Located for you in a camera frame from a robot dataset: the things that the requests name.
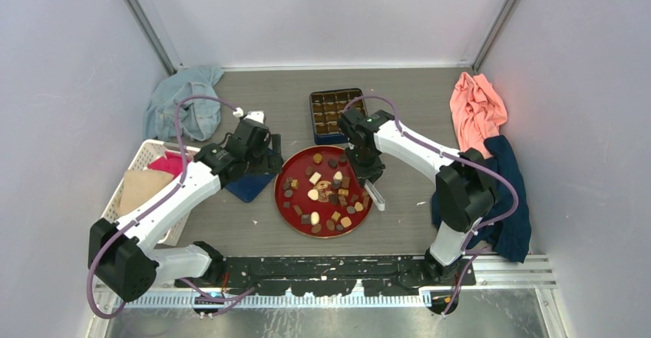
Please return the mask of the metal tongs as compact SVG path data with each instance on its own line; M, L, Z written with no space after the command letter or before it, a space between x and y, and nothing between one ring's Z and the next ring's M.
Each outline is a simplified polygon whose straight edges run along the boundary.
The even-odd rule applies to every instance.
M373 200L375 206L379 211L385 211L386 201L385 198L380 194L377 187L370 181L366 181L364 185L365 190L368 192L368 195Z

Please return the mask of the white perforated basket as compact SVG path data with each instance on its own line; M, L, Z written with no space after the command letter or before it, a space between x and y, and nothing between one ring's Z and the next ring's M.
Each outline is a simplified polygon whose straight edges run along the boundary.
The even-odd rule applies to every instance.
M110 222L119 220L165 189L181 171L178 149L167 142L145 140L101 216Z

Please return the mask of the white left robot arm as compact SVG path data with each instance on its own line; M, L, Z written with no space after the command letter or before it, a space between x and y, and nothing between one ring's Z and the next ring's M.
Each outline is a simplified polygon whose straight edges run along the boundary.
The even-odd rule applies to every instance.
M280 136L270 134L262 111L241 117L224 145L203 146L174 178L145 204L115 222L100 219L90 229L89 277L98 277L131 302L157 283L186 278L207 287L223 278L222 254L203 241L158 249L165 233L197 205L227 185L255 174L278 174Z

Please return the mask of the magenta cloth in basket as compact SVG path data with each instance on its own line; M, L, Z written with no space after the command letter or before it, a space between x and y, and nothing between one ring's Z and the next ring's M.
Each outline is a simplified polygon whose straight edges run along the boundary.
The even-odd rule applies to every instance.
M181 154L166 151L161 157L148 164L147 168L177 177L183 173L183 158Z

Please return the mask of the caramel cube chocolate bottom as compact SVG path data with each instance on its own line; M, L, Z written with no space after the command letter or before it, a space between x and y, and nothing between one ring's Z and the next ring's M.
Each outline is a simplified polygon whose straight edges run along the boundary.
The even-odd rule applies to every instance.
M351 219L350 219L349 217L343 217L343 218L340 220L340 224L341 224L344 228L348 228L348 227L351 227L351 226L352 226L352 221L351 221Z

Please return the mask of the tan cloth in basket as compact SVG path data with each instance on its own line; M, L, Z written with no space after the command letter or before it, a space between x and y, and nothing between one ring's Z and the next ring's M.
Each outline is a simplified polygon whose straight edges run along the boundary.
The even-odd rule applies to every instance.
M123 217L150 200L164 189L174 176L155 170L128 170L123 176L123 187L117 204L117 215Z

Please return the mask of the light blue cloth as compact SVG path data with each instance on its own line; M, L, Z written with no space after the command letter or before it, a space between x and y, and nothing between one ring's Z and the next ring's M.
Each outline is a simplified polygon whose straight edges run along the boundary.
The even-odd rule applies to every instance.
M213 87L223 77L217 66L203 65L178 71L151 93L143 117L143 139L169 141L177 136L175 120L183 136L193 141L211 138L220 123L221 104Z

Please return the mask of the red round tray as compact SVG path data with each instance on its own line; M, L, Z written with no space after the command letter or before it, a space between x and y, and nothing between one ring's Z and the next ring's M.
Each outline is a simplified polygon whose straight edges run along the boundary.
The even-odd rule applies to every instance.
M321 164L313 162L313 155L321 154ZM307 167L313 167L322 177L317 184L309 182L306 176ZM341 182L333 180L333 175L341 171ZM297 180L299 186L293 190L290 182ZM311 189L319 191L318 200L310 200L307 193ZM284 192L293 190L291 198L285 198ZM353 173L351 165L345 159L345 152L336 146L308 147L287 159L282 171L277 175L274 184L274 201L281 218L294 230L310 237L333 238L350 233L357 228L369 215L373 200L364 187L361 187ZM317 225L310 224L310 214L318 212L320 221ZM349 217L352 226L344 228L331 220L332 214L338 211L341 218Z

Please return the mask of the white rectangular chocolate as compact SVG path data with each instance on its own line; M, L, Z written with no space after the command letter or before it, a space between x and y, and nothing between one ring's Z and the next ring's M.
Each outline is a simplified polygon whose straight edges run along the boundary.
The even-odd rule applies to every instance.
M311 184L317 184L319 180L321 179L322 175L319 172L315 172L312 174L312 176L309 179L309 182Z

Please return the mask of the white oval chocolate bottom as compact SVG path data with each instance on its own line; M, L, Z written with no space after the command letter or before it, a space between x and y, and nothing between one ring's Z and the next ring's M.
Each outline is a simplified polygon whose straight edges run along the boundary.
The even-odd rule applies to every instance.
M314 211L310 214L310 224L311 225L317 225L320 221L320 216L319 213Z

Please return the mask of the blue chocolate box with dividers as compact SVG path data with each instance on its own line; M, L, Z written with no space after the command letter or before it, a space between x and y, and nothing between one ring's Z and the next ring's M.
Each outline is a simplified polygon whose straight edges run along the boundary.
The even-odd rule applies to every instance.
M316 145L335 145L347 142L338 126L344 107L363 96L360 88L315 91L309 95L313 139Z

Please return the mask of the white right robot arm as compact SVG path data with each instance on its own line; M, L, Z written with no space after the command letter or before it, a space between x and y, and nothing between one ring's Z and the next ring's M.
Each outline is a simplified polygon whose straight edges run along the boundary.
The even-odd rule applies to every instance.
M482 154L436 144L402 127L383 110L366 116L348 109L338 119L338 127L349 144L347 160L366 190L383 174L382 154L399 159L434 183L441 223L425 253L426 274L431 282L446 284L456 274L467 237L498 200L495 179L484 171Z

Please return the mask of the blue box lid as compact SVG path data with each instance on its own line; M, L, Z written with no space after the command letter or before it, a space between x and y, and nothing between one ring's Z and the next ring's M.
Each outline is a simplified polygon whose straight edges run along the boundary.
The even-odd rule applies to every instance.
M257 155L248 154L239 157L243 171L237 171L236 176L222 184L235 197L244 203L250 203L281 171L282 155L270 148Z

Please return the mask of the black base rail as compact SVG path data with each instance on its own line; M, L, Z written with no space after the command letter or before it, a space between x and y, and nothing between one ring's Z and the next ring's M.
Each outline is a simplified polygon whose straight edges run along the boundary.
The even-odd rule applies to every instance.
M423 287L450 287L461 280L474 286L476 278L467 260L453 270L435 274L434 267L419 255L339 257L227 257L208 277L191 278L202 290L216 287L236 295L254 289L265 297L290 292L303 297L348 296L356 286L365 297L416 295Z

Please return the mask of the pink cloth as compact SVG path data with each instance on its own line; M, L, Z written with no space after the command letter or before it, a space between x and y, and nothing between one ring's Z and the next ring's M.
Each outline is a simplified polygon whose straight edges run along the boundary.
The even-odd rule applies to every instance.
M480 151L484 158L492 157L484 141L497 137L507 122L506 105L483 74L463 72L451 93L449 107L455 136L461 151Z

